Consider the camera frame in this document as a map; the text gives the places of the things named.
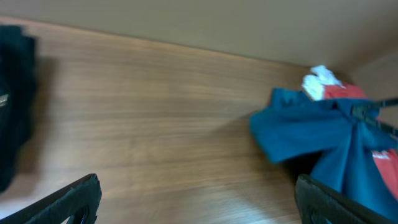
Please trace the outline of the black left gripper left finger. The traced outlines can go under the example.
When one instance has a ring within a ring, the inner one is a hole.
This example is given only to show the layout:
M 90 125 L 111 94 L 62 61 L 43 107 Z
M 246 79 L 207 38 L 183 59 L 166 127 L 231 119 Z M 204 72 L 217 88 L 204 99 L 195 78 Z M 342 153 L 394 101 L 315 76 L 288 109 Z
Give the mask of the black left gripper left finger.
M 102 196 L 96 174 L 88 174 L 1 219 L 1 224 L 94 224 Z

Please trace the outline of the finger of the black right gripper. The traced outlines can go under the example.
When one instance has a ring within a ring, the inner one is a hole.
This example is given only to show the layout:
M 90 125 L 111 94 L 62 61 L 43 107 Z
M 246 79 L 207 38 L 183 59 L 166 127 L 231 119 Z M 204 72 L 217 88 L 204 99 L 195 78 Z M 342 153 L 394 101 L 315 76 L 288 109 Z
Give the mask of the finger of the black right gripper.
M 354 105 L 351 109 L 351 114 L 355 118 L 364 121 L 366 124 L 380 129 L 387 134 L 397 137 L 397 128 L 395 126 L 392 126 L 378 119 L 380 110 L 394 106 L 397 106 L 397 98 L 371 101 Z

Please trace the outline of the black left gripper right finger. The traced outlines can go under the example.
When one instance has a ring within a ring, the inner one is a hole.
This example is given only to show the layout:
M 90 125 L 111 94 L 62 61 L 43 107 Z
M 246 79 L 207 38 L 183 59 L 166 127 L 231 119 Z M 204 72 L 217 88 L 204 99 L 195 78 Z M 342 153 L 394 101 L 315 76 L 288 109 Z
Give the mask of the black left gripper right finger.
M 295 184 L 302 224 L 394 224 L 394 221 L 302 174 Z

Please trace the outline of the blue polo shirt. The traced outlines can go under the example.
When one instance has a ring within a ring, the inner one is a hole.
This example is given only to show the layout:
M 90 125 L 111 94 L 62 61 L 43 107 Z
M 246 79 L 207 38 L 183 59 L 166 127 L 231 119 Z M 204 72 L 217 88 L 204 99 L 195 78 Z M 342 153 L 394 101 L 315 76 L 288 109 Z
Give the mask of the blue polo shirt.
M 397 199 L 384 183 L 374 152 L 395 149 L 397 140 L 352 115 L 364 99 L 312 101 L 302 91 L 276 88 L 268 107 L 249 127 L 274 164 L 299 157 L 299 170 L 319 153 L 310 176 L 380 215 L 397 221 Z

